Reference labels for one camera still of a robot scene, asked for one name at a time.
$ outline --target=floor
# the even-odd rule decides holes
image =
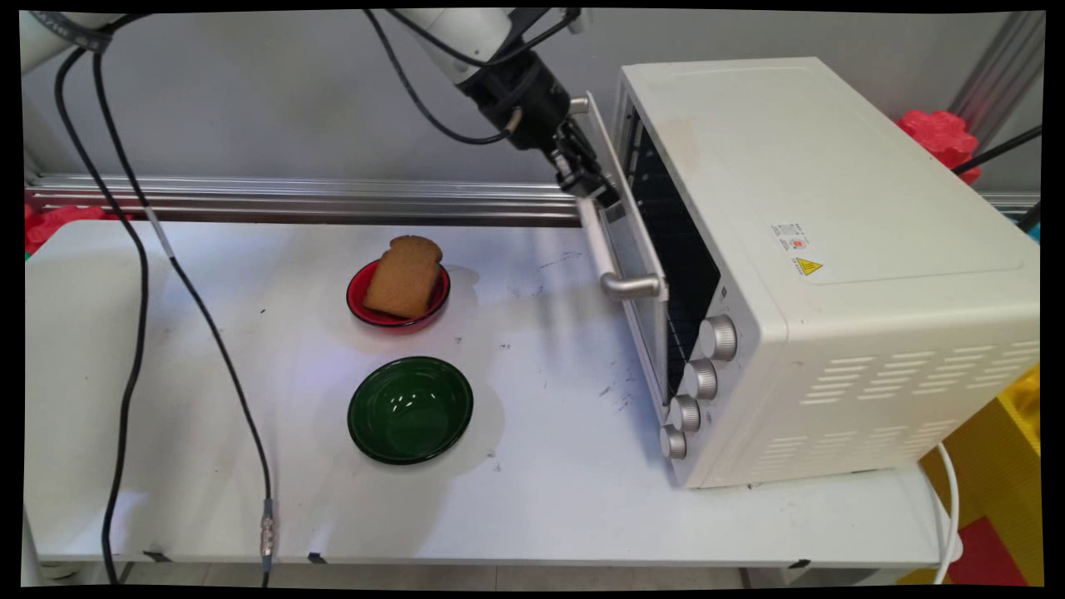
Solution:
[[[58,584],[76,584],[93,568]],[[127,584],[259,586],[256,564],[135,564]],[[279,564],[272,587],[386,590],[705,590],[743,588],[735,568]]]

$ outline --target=yellow foam block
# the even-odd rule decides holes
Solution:
[[[1028,584],[1043,586],[1043,483],[1039,431],[1039,367],[1025,374],[947,437],[961,495],[958,529],[987,517]],[[949,505],[943,460],[936,451],[921,467]],[[900,584],[928,584],[933,570],[918,570]]]

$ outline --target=white table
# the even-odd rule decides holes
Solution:
[[[235,393],[148,224],[135,226],[151,291],[116,558],[258,561],[262,479]],[[938,562],[946,518],[916,465],[677,487],[624,313],[600,292],[579,229],[165,226],[263,436],[277,562],[312,552],[330,563]],[[440,244],[454,287],[430,327],[383,335],[348,312],[345,290],[405,233]],[[113,222],[67,225],[27,262],[23,500],[42,560],[99,560],[136,264]],[[374,369],[419,354],[465,373],[473,420],[435,460],[377,464],[348,436],[348,402]]]

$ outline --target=gray wall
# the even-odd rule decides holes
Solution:
[[[571,93],[591,91],[607,114],[621,65],[814,55],[895,118],[947,108],[1004,17],[596,9],[589,32],[563,31],[540,53]],[[411,35],[380,19],[438,117],[470,135],[492,132]],[[79,173],[52,99],[61,61],[23,78],[24,142],[43,171]],[[462,146],[432,129],[358,11],[158,15],[117,34],[104,72],[142,175],[554,180],[539,155]],[[89,152],[118,173],[88,60],[67,86]]]
[[[1020,103],[1014,109],[1002,128],[980,144],[977,153],[993,148],[1002,142],[1028,131],[1043,123],[1043,76],[1032,84]],[[1043,137],[1032,140],[1019,148],[1011,150],[980,168],[983,174],[973,188],[981,192],[1035,192],[1039,191],[1043,175]]]

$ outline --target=yellow warning triangle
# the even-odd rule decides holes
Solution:
[[[809,276],[810,273],[821,268],[821,264],[817,262],[810,262],[809,260],[803,260],[802,258],[796,258],[799,262],[799,268],[802,269],[802,274]]]

